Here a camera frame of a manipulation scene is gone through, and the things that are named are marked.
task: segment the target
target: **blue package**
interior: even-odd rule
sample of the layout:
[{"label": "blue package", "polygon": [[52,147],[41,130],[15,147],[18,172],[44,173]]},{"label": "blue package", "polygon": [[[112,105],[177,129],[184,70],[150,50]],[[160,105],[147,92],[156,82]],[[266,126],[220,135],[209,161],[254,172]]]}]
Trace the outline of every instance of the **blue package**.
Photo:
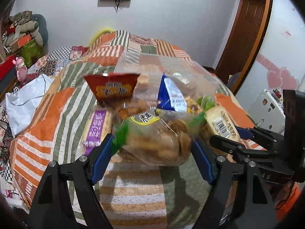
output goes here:
[{"label": "blue package", "polygon": [[187,112],[187,103],[180,89],[164,74],[159,88],[157,108],[176,112]]}]

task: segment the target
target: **bed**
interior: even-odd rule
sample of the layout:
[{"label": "bed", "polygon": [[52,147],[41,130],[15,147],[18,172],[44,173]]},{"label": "bed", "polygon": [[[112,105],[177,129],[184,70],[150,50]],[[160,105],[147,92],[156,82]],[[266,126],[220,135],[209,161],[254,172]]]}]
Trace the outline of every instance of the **bed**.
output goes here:
[{"label": "bed", "polygon": [[[141,53],[149,53],[192,64],[190,56],[175,45],[120,30],[100,36],[88,49],[59,48],[30,68],[30,79],[45,73],[54,81],[27,129],[6,141],[10,143],[10,167],[5,166],[29,207],[50,161],[70,163],[82,155],[80,138],[96,104],[83,76],[113,72],[123,52],[131,63]],[[247,116],[237,116],[244,111],[223,83],[216,98],[235,125],[253,127]],[[251,141],[244,143],[252,149],[259,147]],[[75,217],[85,224],[73,182],[68,185]],[[181,166],[158,167],[121,151],[112,157],[94,190],[114,228],[184,228],[198,218],[210,185],[202,179],[192,155]]]}]

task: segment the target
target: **red box lid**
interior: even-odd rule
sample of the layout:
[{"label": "red box lid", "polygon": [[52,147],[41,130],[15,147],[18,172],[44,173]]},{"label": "red box lid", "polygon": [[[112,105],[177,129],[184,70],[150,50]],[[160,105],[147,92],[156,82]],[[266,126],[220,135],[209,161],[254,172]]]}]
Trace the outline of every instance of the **red box lid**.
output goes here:
[{"label": "red box lid", "polygon": [[5,75],[13,68],[15,65],[13,64],[13,60],[15,59],[15,55],[10,55],[0,63],[0,80],[5,77]]}]

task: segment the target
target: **wall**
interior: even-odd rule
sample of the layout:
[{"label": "wall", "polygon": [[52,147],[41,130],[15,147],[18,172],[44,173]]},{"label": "wall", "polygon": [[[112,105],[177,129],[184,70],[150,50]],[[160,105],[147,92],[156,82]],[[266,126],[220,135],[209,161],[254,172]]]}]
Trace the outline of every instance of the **wall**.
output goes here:
[{"label": "wall", "polygon": [[259,54],[236,98],[248,111],[263,89],[298,89],[305,75],[305,26],[290,0],[273,0]]},{"label": "wall", "polygon": [[49,51],[87,45],[103,27],[160,38],[178,45],[201,65],[212,66],[236,0],[131,0],[115,11],[114,1],[16,0],[13,13],[32,10],[47,21]]}]

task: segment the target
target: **metal screw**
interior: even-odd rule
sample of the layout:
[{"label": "metal screw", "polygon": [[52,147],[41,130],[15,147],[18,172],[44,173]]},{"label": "metal screw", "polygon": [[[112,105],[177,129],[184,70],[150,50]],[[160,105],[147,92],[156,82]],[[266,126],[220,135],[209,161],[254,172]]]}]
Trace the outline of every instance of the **metal screw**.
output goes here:
[{"label": "metal screw", "polygon": [[226,159],[225,159],[224,156],[218,156],[218,157],[217,157],[217,160],[218,160],[219,162],[223,163]]},{"label": "metal screw", "polygon": [[253,162],[253,161],[250,161],[248,164],[249,164],[250,167],[255,167],[256,166],[255,162]]},{"label": "metal screw", "polygon": [[79,158],[79,160],[81,161],[81,162],[85,162],[85,161],[87,161],[87,159],[88,159],[88,157],[87,156],[81,156],[80,158]]},{"label": "metal screw", "polygon": [[49,166],[50,167],[54,167],[56,165],[56,161],[51,161],[50,163],[49,163]]}]

